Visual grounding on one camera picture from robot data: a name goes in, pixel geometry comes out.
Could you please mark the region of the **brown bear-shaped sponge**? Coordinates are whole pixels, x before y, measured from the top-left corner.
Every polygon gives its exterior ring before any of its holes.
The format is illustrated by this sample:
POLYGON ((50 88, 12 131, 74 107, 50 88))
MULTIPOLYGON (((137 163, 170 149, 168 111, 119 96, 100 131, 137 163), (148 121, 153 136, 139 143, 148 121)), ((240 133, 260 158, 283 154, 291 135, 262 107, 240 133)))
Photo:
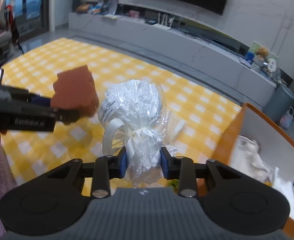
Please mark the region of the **brown bear-shaped sponge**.
POLYGON ((53 108, 77 110, 82 118, 94 116, 99 108, 94 79, 86 65, 58 73, 53 88, 53 108))

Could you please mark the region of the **white plastic bundle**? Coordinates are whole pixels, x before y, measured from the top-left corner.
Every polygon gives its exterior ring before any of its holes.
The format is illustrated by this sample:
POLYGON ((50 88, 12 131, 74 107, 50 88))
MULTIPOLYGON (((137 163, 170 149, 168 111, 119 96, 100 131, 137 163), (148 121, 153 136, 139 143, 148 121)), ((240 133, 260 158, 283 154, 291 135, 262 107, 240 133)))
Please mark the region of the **white plastic bundle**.
POLYGON ((167 110, 159 83, 144 79, 127 80, 110 86, 98 110, 104 128, 103 155, 113 155, 125 147, 125 180, 134 187, 157 182, 161 172, 161 148, 174 157, 174 142, 186 122, 167 110))

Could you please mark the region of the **white cloth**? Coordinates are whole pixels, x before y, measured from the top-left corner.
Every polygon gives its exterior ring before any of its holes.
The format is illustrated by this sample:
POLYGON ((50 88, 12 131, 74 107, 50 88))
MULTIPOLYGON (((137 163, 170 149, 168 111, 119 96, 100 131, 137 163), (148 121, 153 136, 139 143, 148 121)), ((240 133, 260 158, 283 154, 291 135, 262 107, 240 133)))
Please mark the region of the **white cloth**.
POLYGON ((289 217, 294 220, 294 192, 293 192, 293 186, 290 181, 283 180, 279 175, 280 169, 278 167, 275 167, 273 175, 272 175, 272 181, 271 185, 272 188, 282 193, 290 205, 290 214, 289 217))

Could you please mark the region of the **yellow checkered tablecloth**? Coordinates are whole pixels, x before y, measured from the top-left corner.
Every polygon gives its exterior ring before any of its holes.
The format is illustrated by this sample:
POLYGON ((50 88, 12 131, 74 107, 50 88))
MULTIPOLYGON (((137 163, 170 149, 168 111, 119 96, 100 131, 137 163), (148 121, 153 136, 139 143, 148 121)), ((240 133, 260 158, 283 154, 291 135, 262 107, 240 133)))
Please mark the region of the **yellow checkered tablecloth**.
POLYGON ((59 73, 87 66, 94 79, 102 111, 52 133, 8 132, 2 146, 17 184, 23 184, 74 158, 95 161, 103 153, 100 119, 118 111, 122 97, 131 94, 127 81, 156 87, 169 119, 164 144, 173 155, 204 163, 213 155, 224 130, 240 112, 229 99, 154 66, 103 47, 60 38, 4 64, 3 84, 51 97, 59 73))

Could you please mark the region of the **orange storage box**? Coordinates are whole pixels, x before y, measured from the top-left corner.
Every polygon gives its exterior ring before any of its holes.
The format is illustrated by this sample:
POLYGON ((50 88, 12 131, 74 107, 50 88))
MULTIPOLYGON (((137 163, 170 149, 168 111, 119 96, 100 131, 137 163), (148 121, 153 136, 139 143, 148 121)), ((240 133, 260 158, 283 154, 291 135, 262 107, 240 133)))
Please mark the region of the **orange storage box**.
POLYGON ((195 201, 198 224, 211 239, 294 239, 294 206, 280 191, 249 175, 239 139, 258 143, 269 175, 294 181, 294 140, 247 103, 220 137, 205 164, 191 168, 202 179, 195 201))

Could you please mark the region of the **pastel woven basket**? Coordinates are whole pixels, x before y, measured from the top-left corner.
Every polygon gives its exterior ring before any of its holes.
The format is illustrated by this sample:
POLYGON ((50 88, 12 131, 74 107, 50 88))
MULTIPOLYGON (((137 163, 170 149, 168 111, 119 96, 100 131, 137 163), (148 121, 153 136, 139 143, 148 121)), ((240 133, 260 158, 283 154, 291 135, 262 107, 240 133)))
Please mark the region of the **pastel woven basket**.
POLYGON ((282 116, 282 118, 280 119, 280 126, 283 129, 289 129, 293 118, 294 118, 294 109, 293 107, 289 107, 285 115, 282 116))

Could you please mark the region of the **grey trash bin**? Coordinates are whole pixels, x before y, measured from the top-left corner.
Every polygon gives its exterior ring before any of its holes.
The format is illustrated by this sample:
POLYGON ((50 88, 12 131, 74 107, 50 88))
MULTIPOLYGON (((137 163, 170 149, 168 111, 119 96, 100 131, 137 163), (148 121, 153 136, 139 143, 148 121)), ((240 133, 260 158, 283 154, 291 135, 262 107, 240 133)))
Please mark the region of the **grey trash bin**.
POLYGON ((273 122, 279 122, 293 104, 293 92, 282 83, 277 86, 271 99, 263 108, 263 113, 273 122))

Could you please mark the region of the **white wifi router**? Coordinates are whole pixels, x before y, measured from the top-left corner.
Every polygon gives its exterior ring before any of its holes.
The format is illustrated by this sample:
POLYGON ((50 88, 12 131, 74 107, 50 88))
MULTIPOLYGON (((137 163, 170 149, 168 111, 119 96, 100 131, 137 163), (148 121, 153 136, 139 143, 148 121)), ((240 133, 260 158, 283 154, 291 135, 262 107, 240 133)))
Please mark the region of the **white wifi router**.
POLYGON ((162 15, 161 13, 158 13, 157 23, 154 24, 154 27, 169 31, 172 27, 174 19, 174 17, 169 18, 168 14, 162 15))

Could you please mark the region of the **grey tv cabinet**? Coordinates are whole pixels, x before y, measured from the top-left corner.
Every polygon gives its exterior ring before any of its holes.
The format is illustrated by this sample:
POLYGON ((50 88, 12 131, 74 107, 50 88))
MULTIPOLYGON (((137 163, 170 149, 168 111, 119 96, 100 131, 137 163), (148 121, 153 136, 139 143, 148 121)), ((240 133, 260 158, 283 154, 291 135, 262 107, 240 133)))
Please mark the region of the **grey tv cabinet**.
POLYGON ((235 55, 177 30, 162 30, 128 17, 69 14, 76 35, 158 62, 185 77, 239 100, 265 106, 276 85, 240 63, 235 55))

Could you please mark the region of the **round white fan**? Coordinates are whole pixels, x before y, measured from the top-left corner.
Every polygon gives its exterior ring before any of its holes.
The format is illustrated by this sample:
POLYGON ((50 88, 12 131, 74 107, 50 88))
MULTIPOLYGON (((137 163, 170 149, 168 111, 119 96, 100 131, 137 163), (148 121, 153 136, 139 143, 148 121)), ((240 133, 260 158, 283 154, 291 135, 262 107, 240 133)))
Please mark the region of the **round white fan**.
POLYGON ((267 65, 267 70, 270 73, 276 72, 277 69, 277 62, 273 58, 268 59, 268 65, 267 65))

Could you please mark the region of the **teddy bear on cabinet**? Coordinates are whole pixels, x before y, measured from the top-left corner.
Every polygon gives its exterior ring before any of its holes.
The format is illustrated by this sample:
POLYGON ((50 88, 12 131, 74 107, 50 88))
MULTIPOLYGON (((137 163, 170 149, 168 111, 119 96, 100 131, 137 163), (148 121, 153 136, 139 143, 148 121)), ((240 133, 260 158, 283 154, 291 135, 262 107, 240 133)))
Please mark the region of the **teddy bear on cabinet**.
POLYGON ((256 56, 263 61, 266 61, 268 55, 269 55, 269 51, 265 47, 259 47, 256 50, 256 56))

